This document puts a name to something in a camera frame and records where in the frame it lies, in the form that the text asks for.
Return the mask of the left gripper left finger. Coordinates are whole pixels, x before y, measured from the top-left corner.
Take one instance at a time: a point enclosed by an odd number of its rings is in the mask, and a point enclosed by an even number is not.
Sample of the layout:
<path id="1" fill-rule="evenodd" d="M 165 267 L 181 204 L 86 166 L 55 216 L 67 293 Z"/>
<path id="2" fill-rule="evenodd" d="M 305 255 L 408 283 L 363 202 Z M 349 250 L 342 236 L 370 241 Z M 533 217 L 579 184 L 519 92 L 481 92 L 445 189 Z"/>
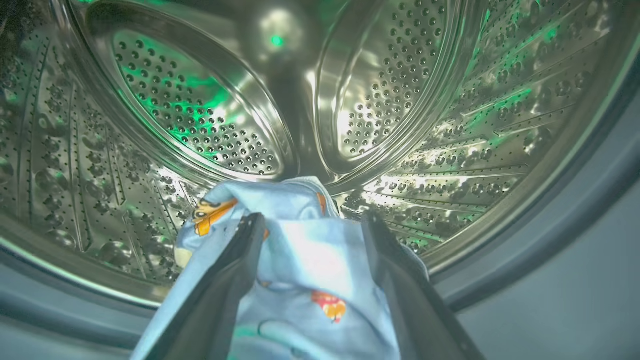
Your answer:
<path id="1" fill-rule="evenodd" d="M 167 328 L 146 351 L 147 360 L 226 360 L 238 308 L 258 278 L 266 220 L 252 213 L 240 220 L 221 257 L 206 269 Z"/>

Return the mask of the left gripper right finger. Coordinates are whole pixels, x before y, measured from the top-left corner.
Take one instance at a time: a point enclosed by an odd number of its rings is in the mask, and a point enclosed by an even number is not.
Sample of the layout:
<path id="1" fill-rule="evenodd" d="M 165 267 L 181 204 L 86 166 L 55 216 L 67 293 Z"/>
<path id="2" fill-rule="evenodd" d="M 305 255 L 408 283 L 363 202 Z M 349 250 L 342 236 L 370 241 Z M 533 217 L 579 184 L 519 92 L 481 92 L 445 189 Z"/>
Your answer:
<path id="1" fill-rule="evenodd" d="M 482 360 L 483 354 L 382 217 L 361 227 L 371 276 L 385 294 L 403 360 Z"/>

